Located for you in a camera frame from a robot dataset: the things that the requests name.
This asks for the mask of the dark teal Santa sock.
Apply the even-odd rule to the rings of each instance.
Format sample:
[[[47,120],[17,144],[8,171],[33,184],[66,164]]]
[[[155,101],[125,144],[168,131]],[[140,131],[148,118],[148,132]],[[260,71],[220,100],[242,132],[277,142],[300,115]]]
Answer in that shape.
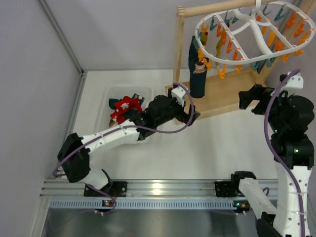
[[[195,36],[192,36],[188,56],[190,95],[193,98],[202,98],[205,95],[207,67],[204,62],[200,61],[198,58],[198,52],[196,51],[194,40]]]

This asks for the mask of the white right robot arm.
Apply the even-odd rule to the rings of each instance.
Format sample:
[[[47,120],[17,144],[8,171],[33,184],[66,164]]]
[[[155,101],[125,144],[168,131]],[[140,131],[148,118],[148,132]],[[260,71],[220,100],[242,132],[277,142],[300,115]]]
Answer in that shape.
[[[277,170],[277,206],[273,206],[250,171],[231,175],[233,187],[242,193],[256,216],[260,237],[309,237],[307,224],[308,180],[314,165],[314,146],[306,135],[315,117],[313,103],[286,90],[256,84],[241,91],[239,108],[246,109],[254,100],[256,115],[264,115],[264,134]]]

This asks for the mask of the white oval clip hanger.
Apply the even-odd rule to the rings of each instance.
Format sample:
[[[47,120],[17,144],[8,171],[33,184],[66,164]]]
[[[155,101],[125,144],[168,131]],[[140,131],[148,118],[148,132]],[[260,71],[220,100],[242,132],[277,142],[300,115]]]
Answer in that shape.
[[[198,56],[200,59],[204,59],[205,57],[215,61],[219,64],[224,65],[243,65],[243,64],[250,64],[257,61],[262,60],[268,60],[272,58],[276,58],[283,55],[289,55],[289,54],[296,54],[298,51],[302,50],[306,45],[309,44],[309,41],[315,36],[316,34],[316,25],[314,21],[306,14],[304,13],[300,8],[296,7],[293,4],[284,2],[284,1],[268,1],[266,2],[267,5],[280,5],[281,8],[287,7],[291,10],[293,10],[293,13],[295,16],[299,16],[303,22],[302,24],[309,24],[310,32],[307,34],[307,37],[304,38],[304,40],[294,45],[289,42],[289,39],[287,39],[279,30],[277,27],[275,27],[270,20],[267,19],[267,17],[264,15],[264,12],[261,10],[261,5],[263,1],[257,0],[253,5],[253,9],[250,14],[243,14],[240,12],[241,8],[244,8],[245,5],[241,3],[237,3],[236,1],[233,1],[229,4],[228,7],[223,8],[223,11],[217,11],[212,12],[209,15],[205,16],[202,20],[199,21],[199,23],[196,26],[195,29],[195,41],[194,45],[198,52]],[[234,15],[234,18],[238,20],[244,21],[244,24],[237,28],[234,31],[231,31],[227,24],[225,23],[225,20],[221,17],[224,13],[231,12]],[[204,23],[206,20],[214,18],[218,19],[218,31],[217,31],[217,37],[220,37],[222,35],[229,36],[230,41],[228,44],[228,52],[231,51],[231,44],[234,44],[236,47],[237,53],[241,56],[241,58],[234,58],[232,60],[228,59],[222,59],[220,57],[214,56],[213,54],[210,54],[205,49],[205,46],[203,45],[201,41],[201,36],[204,33]],[[247,54],[244,52],[242,47],[240,46],[239,42],[237,41],[235,35],[241,33],[248,27],[251,28],[253,35],[255,37],[257,46],[259,47],[261,51],[261,55],[253,58],[249,58]]]

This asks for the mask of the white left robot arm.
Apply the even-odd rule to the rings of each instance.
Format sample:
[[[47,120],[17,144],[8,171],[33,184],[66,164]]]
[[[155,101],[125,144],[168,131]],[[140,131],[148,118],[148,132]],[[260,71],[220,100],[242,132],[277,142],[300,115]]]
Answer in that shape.
[[[143,112],[108,130],[86,136],[70,134],[57,158],[70,183],[84,182],[108,193],[113,182],[104,169],[92,166],[94,158],[104,158],[107,150],[123,144],[137,144],[173,119],[190,126],[199,116],[195,105],[185,113],[176,98],[159,95]]]

